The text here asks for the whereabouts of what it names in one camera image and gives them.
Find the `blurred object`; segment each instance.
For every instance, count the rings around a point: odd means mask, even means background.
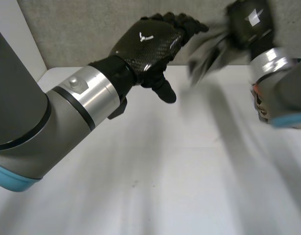
[[[237,0],[226,9],[226,18],[207,24],[209,32],[190,45],[192,85],[246,52],[259,119],[274,127],[301,128],[301,63],[294,66],[296,60],[276,44],[269,1]]]
[[[192,85],[196,85],[207,74],[220,70],[231,61],[244,56],[242,51],[230,43],[227,19],[207,24],[209,31],[193,38],[189,45],[189,68]]]

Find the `silver metal joint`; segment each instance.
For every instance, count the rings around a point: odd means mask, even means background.
[[[270,49],[257,56],[250,63],[254,72],[253,82],[272,72],[288,70],[293,67],[291,58],[282,47]]]
[[[120,105],[118,93],[108,78],[92,66],[85,66],[59,84],[88,112],[96,126]]]

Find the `gray fabric wall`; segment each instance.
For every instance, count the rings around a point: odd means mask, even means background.
[[[108,55],[141,16],[184,12],[205,22],[233,0],[18,0],[48,68],[83,66]],[[272,0],[278,40],[301,58],[301,0]],[[186,49],[173,64],[186,64]]]

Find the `white logo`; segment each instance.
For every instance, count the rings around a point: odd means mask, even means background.
[[[246,21],[249,21],[251,23],[251,25],[254,27],[255,25],[257,25],[258,23],[260,23],[260,19],[259,16],[263,13],[264,10],[260,10],[258,13],[256,11],[256,9],[254,9],[252,11],[252,13],[245,18]]]
[[[140,39],[141,39],[141,42],[142,42],[142,41],[147,41],[147,40],[150,40],[150,39],[153,39],[153,38],[154,38],[154,36],[144,37],[144,36],[142,36],[142,33],[140,32]]]

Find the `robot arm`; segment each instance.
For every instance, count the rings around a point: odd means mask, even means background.
[[[227,7],[225,20],[209,26],[210,31],[190,45],[192,83],[247,51],[260,118],[275,127],[301,128],[301,63],[295,65],[286,50],[276,45],[267,0],[237,0]]]
[[[275,26],[266,0],[236,1],[227,8],[230,39],[251,54],[258,102],[275,127],[301,127],[301,63],[275,44]]]
[[[90,63],[46,94],[0,34],[0,186],[24,191],[40,181],[104,119],[122,114],[134,85],[167,103],[163,72],[180,48],[208,28],[168,13],[139,20],[109,57]]]

